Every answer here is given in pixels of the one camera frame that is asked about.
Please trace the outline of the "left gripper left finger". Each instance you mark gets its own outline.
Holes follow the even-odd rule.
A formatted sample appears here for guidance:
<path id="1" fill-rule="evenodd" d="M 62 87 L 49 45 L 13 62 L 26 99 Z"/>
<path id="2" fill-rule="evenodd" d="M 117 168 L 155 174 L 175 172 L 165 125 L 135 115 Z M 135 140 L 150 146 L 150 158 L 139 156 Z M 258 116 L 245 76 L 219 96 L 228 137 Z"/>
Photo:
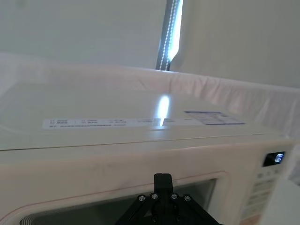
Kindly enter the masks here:
<path id="1" fill-rule="evenodd" d="M 117 225 L 157 225 L 164 212 L 164 174 L 154 175 L 154 191 L 138 195 L 117 220 Z"/>

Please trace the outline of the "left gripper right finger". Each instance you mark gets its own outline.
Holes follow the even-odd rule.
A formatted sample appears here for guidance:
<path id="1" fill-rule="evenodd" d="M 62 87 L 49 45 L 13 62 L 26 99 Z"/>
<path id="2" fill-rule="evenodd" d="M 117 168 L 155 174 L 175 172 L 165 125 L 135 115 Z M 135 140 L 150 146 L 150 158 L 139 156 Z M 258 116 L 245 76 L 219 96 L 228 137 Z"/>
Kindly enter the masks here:
<path id="1" fill-rule="evenodd" d="M 218 225 L 191 195 L 173 191 L 172 176 L 163 175 L 163 220 L 167 225 Z"/>

